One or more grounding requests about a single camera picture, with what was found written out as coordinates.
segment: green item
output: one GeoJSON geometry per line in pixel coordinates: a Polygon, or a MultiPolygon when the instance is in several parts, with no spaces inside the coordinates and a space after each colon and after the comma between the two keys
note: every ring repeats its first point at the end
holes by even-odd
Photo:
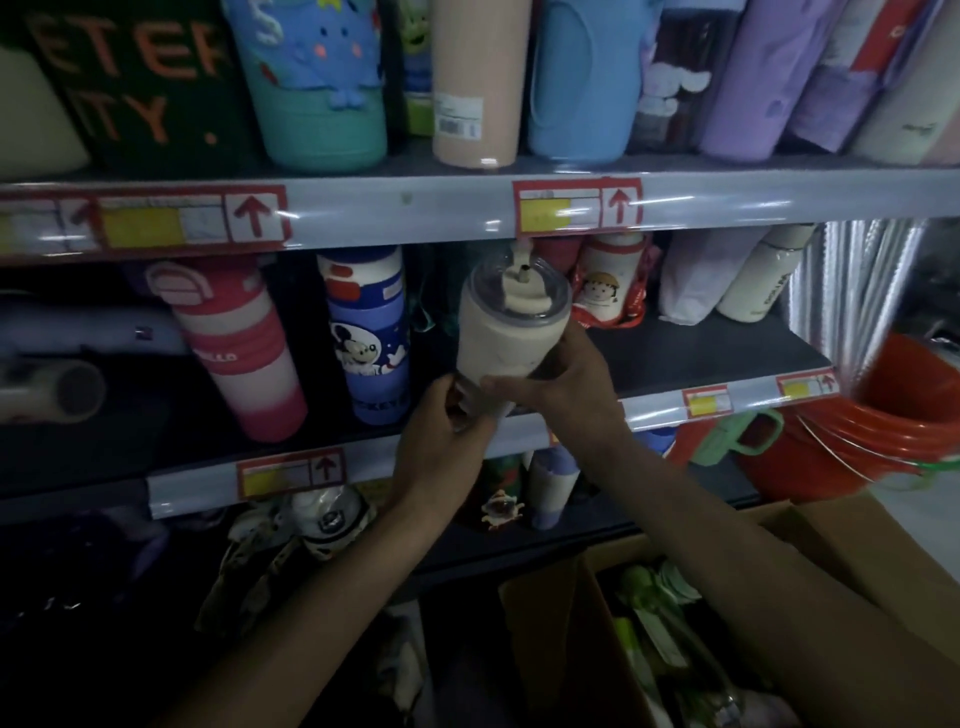
{"type": "Polygon", "coordinates": [[[739,452],[742,455],[760,455],[773,445],[780,433],[783,432],[783,416],[775,409],[761,409],[757,412],[741,412],[730,415],[721,420],[709,432],[704,441],[693,453],[690,462],[696,465],[716,465],[723,460],[728,451],[739,452]],[[774,430],[770,436],[755,448],[741,445],[739,440],[755,417],[769,417],[774,421],[774,430]]]}
{"type": "Polygon", "coordinates": [[[14,0],[90,148],[131,177],[230,177],[261,145],[218,0],[14,0]]]}

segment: clear lid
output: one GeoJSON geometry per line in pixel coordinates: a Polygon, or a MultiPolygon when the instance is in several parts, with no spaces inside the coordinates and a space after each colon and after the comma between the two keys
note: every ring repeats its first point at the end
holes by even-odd
{"type": "Polygon", "coordinates": [[[529,243],[488,255],[470,271],[467,290],[487,313],[513,326],[549,326],[569,316],[572,292],[529,243]]]}

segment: shelf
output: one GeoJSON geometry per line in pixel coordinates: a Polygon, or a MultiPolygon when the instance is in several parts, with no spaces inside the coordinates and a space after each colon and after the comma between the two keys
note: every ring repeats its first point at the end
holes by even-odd
{"type": "Polygon", "coordinates": [[[625,157],[588,170],[521,157],[509,168],[484,172],[445,166],[432,158],[429,142],[421,141],[353,177],[307,178],[265,170],[243,180],[212,182],[77,178],[0,185],[0,214],[29,199],[31,214],[24,225],[36,233],[24,232],[32,238],[17,238],[3,260],[64,262],[507,238],[516,234],[514,182],[586,182],[605,176],[640,180],[638,227],[644,230],[960,215],[960,197],[954,194],[960,168],[890,167],[829,155],[783,156],[756,165],[664,155],[625,157]],[[214,206],[223,207],[224,230],[229,227],[234,242],[217,242],[209,229],[202,233],[202,244],[84,237],[85,202],[118,195],[149,201],[204,193],[219,200],[214,206]],[[265,195],[260,200],[271,208],[269,214],[258,213],[259,236],[253,234],[251,211],[240,209],[257,193],[265,195]],[[38,222],[45,213],[36,206],[43,201],[50,202],[54,228],[67,218],[80,221],[62,230],[62,241],[50,234],[49,225],[38,222]],[[156,247],[158,243],[174,247],[156,247]]]}

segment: child's water bottle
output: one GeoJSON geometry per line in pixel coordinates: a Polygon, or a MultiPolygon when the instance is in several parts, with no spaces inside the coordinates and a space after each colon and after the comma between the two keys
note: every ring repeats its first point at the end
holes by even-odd
{"type": "Polygon", "coordinates": [[[267,154],[341,173],[387,154],[371,0],[225,0],[267,154]]]}
{"type": "Polygon", "coordinates": [[[410,331],[400,248],[342,248],[324,251],[317,261],[353,414],[368,425],[391,425],[410,406],[410,331]]]}
{"type": "Polygon", "coordinates": [[[582,163],[620,158],[663,0],[547,0],[530,87],[530,148],[582,163]]]}

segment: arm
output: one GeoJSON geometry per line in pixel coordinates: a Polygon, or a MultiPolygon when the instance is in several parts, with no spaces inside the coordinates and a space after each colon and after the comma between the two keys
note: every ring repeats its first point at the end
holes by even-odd
{"type": "Polygon", "coordinates": [[[771,677],[791,686],[787,696],[823,706],[807,719],[894,728],[953,724],[949,716],[960,724],[949,687],[960,685],[956,665],[635,441],[606,362],[578,325],[564,332],[558,360],[563,372],[550,381],[489,377],[482,384],[543,415],[588,477],[732,630],[752,636],[750,648],[771,677]],[[852,704],[837,693],[870,697],[852,704]]]}
{"type": "Polygon", "coordinates": [[[392,503],[355,544],[261,625],[162,725],[296,728],[350,648],[466,499],[495,430],[457,433],[438,379],[403,431],[392,503]]]}

